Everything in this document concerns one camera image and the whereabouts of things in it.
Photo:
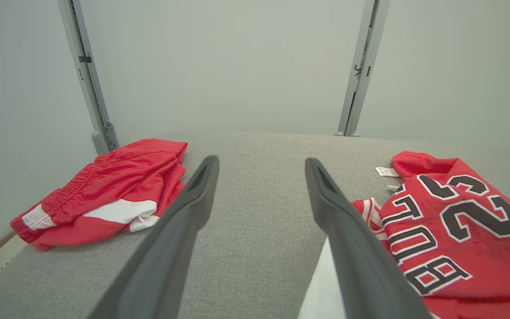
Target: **red fabric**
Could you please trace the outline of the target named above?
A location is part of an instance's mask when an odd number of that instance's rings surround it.
[[[154,201],[156,210],[152,215],[160,217],[184,187],[180,182],[185,172],[181,163],[187,147],[184,142],[148,139],[101,155],[63,188],[12,220],[11,226],[24,241],[47,251],[53,246],[105,240],[123,228],[130,230],[129,224],[108,220],[107,209],[111,207],[113,212],[118,200]],[[46,215],[28,226],[26,215],[33,214],[39,205]],[[84,216],[97,209],[106,211],[99,218]],[[151,215],[141,210],[137,206],[135,214]],[[50,222],[48,217],[55,226],[32,230],[45,218]]]
[[[429,310],[442,319],[510,318],[510,215],[506,214],[510,214],[510,200],[459,158],[403,152],[391,163],[404,187],[391,196],[379,215],[389,243],[394,241],[389,252]],[[409,208],[404,202],[416,204],[421,216],[403,214]],[[437,241],[434,247],[422,234],[398,241],[420,226]],[[415,248],[415,244],[425,244],[425,248]],[[441,267],[430,268],[429,261]],[[437,271],[440,279],[434,275]]]

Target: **gray carpet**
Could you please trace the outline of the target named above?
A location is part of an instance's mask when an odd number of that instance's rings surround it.
[[[322,161],[350,200],[390,196],[376,166],[402,151],[460,157],[510,198],[510,151],[423,142],[257,133],[174,133],[187,181],[220,157],[211,218],[198,234],[180,318],[295,318],[324,243],[312,220],[304,160]],[[146,231],[41,253],[27,246],[0,274],[0,318],[84,318]]]

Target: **white label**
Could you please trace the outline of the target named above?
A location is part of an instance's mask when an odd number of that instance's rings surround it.
[[[375,169],[379,173],[379,176],[398,177],[397,171],[394,169],[388,169],[386,167],[375,167]]]

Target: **red jersey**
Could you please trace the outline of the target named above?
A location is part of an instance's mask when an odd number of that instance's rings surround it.
[[[459,158],[402,152],[391,163],[402,186],[380,210],[354,205],[429,310],[510,318],[510,200]]]

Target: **hinge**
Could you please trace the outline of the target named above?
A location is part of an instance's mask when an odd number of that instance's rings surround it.
[[[92,58],[87,56],[81,56],[78,57],[80,59],[80,62],[86,62],[86,63],[92,63]]]

